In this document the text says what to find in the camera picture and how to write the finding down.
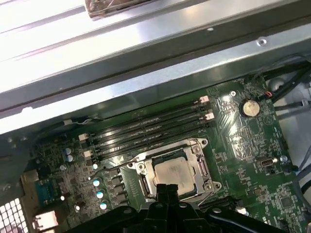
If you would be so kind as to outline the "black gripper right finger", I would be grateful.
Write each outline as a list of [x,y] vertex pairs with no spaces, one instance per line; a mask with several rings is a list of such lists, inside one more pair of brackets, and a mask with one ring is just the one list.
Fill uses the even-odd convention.
[[178,197],[178,185],[167,185],[169,210],[176,222],[178,233],[283,233],[271,226],[234,210],[214,206],[206,212],[182,202]]

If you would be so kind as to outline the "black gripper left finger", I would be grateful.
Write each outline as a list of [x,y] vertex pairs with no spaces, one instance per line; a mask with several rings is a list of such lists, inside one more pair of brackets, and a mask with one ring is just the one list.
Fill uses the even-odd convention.
[[137,211],[120,206],[70,230],[71,233],[166,233],[169,185],[158,184],[156,201],[146,202]]

